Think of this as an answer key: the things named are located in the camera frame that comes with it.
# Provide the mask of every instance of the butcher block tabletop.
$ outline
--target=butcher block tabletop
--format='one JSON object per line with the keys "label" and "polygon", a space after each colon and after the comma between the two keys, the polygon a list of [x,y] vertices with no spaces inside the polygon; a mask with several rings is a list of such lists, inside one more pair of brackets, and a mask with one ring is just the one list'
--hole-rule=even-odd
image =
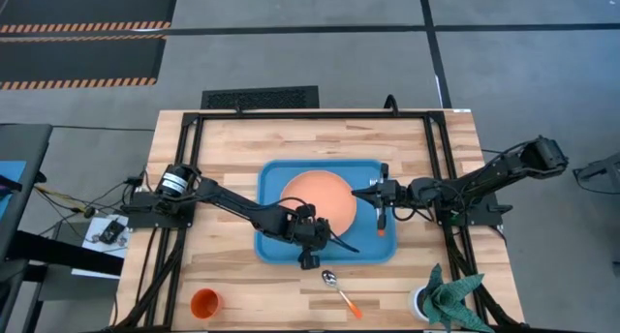
{"label": "butcher block tabletop", "polygon": [[[147,165],[153,188],[166,166],[174,162],[181,118],[186,111],[160,112]],[[482,167],[472,113],[440,111],[446,115],[457,173],[462,175]],[[439,132],[434,130],[440,148]],[[187,140],[186,160],[193,131],[191,128]],[[418,177],[432,176],[424,128],[418,119],[205,122],[199,169],[203,176],[222,186],[255,199],[259,172],[265,163],[276,159],[375,159],[389,164],[390,175],[402,185]],[[443,176],[447,177],[445,165],[442,167]],[[396,254],[386,263],[326,265],[302,271],[297,264],[262,262],[254,251],[255,231],[248,222],[214,206],[199,204],[185,242],[172,330],[428,328],[428,322],[410,313],[408,296],[411,290],[426,285],[437,263],[444,269],[445,280],[450,280],[444,235],[437,225],[420,216],[397,222],[396,228]],[[504,241],[489,227],[470,227],[470,232],[478,270],[484,274],[483,283],[509,316],[523,320]],[[131,236],[117,292],[119,319],[126,317],[135,305],[150,234],[151,230],[141,229]],[[142,292],[151,281],[159,235],[158,230]],[[174,238],[172,234],[169,250]],[[341,289],[361,309],[362,319],[357,319],[340,295],[324,284],[321,272],[325,269],[338,276]],[[190,311],[192,295],[201,288],[212,288],[224,299],[222,311],[209,320],[194,318]],[[155,324],[163,321],[167,292],[168,283],[164,283]]]}

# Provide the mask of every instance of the orange cup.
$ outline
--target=orange cup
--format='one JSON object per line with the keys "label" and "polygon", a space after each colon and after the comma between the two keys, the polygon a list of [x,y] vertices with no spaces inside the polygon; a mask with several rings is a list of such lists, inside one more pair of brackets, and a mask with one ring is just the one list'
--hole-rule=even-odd
{"label": "orange cup", "polygon": [[206,319],[215,316],[222,309],[223,304],[224,301],[220,294],[213,289],[204,288],[194,294],[190,308],[195,318]]}

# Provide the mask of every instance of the blue tray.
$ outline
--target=blue tray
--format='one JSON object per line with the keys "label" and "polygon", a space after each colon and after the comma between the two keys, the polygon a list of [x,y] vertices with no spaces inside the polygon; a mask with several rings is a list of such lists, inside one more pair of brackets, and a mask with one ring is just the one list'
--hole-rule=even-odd
{"label": "blue tray", "polygon": [[[367,188],[380,177],[381,163],[376,160],[276,160],[266,164],[259,174],[258,201],[262,204],[280,199],[284,187],[308,170],[326,170],[341,176],[353,189]],[[373,264],[388,261],[396,252],[396,228],[391,212],[387,213],[386,235],[377,233],[377,212],[367,202],[357,199],[356,218],[340,238],[359,249],[347,251],[333,243],[318,252],[321,264]],[[257,232],[256,254],[264,262],[297,264],[299,246],[273,240]]]}

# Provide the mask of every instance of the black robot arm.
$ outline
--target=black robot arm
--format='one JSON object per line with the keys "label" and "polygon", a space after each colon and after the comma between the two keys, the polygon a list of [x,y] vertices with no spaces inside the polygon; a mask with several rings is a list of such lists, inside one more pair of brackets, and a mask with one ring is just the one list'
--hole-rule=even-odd
{"label": "black robot arm", "polygon": [[[353,191],[353,195],[377,208],[379,230],[385,228],[387,207],[422,209],[435,199],[441,202],[442,209],[458,217],[452,222],[461,225],[463,216],[496,191],[525,177],[545,179],[559,175],[567,165],[568,158],[557,142],[540,136],[519,143],[483,167],[451,180],[419,178],[404,187],[395,179],[388,179],[388,165],[383,164],[379,181],[369,188]],[[501,214],[510,209],[511,206],[493,205],[486,206],[485,212]]]}
{"label": "black robot arm", "polygon": [[300,246],[298,260],[304,270],[320,266],[319,257],[312,252],[325,248],[331,236],[328,220],[315,218],[314,205],[294,197],[290,199],[301,202],[296,210],[277,202],[260,205],[212,179],[201,177],[201,172],[193,166],[168,165],[152,195],[155,198],[150,205],[130,204],[122,210],[130,217],[132,212],[151,212],[174,218],[182,213],[181,207],[186,204],[210,203],[247,220],[266,237]]}

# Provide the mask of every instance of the metal spoon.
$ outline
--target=metal spoon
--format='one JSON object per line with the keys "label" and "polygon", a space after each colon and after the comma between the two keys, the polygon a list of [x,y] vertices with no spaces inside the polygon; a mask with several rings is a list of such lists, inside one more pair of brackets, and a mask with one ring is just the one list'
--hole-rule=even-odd
{"label": "metal spoon", "polygon": [[321,277],[323,277],[323,281],[325,281],[328,286],[336,288],[338,293],[340,293],[340,295],[342,296],[342,299],[344,299],[345,302],[347,302],[347,305],[349,305],[349,309],[351,309],[353,315],[355,315],[356,318],[361,318],[361,310],[358,309],[356,304],[349,300],[345,293],[343,293],[342,290],[340,290],[340,288],[338,287],[338,279],[336,278],[336,274],[332,273],[329,270],[324,270],[323,273],[321,273]]}

